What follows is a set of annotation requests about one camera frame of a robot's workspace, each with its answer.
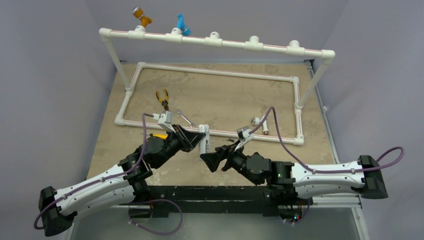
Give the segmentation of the white remote control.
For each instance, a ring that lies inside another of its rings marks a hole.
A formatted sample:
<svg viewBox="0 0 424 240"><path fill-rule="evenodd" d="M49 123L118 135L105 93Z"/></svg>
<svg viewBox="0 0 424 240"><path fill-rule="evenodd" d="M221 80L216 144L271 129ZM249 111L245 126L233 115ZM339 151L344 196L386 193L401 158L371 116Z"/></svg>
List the white remote control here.
<svg viewBox="0 0 424 240"><path fill-rule="evenodd" d="M198 144L199 155L206 154L210 150L210 127L208 124L200 124L197 131L204 134L203 139Z"/></svg>

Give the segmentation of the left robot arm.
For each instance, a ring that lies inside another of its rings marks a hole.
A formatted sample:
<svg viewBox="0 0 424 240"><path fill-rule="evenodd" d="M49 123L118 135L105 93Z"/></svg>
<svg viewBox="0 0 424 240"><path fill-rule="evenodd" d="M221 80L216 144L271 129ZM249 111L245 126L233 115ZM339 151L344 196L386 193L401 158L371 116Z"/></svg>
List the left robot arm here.
<svg viewBox="0 0 424 240"><path fill-rule="evenodd" d="M68 230L75 217L114 205L136 203L142 205L152 200L146 179L179 151L189 153L198 145L205 148L209 140L209 126L202 124L198 130L187 130L179 124L171 126L165 138L152 134L143 137L133 153L107 171L76 185L41 190L36 221L45 236L51 237Z"/></svg>

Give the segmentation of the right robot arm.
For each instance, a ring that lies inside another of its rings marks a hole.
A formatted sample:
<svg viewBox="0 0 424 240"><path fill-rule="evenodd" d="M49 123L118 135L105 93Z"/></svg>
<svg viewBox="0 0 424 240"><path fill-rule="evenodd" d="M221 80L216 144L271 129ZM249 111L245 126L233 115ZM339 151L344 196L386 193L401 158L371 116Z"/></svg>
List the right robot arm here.
<svg viewBox="0 0 424 240"><path fill-rule="evenodd" d="M254 185L276 190L288 204L314 196L357 193L364 199L388 198L380 166L369 155L342 164L302 166L290 161L273 161L258 152L243 154L235 145L217 147L215 152L202 153L200 158L213 173L225 161L222 171L233 169Z"/></svg>

